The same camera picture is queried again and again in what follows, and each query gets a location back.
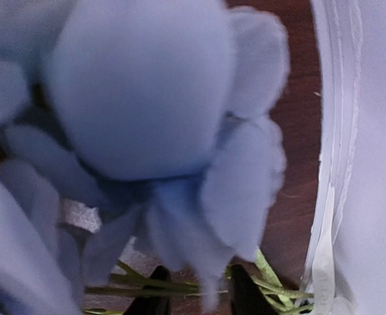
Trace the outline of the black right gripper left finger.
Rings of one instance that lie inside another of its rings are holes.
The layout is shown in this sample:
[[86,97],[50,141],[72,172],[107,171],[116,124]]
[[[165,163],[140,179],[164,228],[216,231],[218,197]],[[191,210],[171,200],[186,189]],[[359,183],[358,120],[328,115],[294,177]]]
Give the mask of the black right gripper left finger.
[[[171,281],[171,276],[164,266],[157,266],[151,273],[151,280]],[[137,297],[125,311],[126,315],[169,315],[171,299],[169,297]]]

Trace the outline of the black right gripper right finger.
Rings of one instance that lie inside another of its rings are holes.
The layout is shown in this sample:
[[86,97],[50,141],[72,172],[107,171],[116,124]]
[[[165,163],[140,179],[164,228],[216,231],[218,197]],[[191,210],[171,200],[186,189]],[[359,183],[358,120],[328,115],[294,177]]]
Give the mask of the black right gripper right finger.
[[272,307],[240,264],[230,267],[229,293],[232,314],[272,314]]

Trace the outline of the blue flower bunch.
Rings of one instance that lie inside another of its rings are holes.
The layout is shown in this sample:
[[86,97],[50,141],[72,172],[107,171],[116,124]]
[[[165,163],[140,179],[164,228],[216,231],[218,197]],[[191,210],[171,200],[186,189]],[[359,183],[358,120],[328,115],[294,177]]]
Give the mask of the blue flower bunch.
[[202,308],[282,187],[279,18],[224,1],[0,1],[0,314],[80,314],[131,238]]

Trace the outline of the cream ribbon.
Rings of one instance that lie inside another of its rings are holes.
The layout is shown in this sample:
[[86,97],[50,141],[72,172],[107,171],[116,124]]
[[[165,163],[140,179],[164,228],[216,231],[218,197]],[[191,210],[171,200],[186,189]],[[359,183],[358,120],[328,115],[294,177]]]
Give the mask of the cream ribbon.
[[358,135],[363,22],[358,1],[311,1],[322,86],[318,191],[301,287],[312,314],[355,314],[333,246],[351,183]]

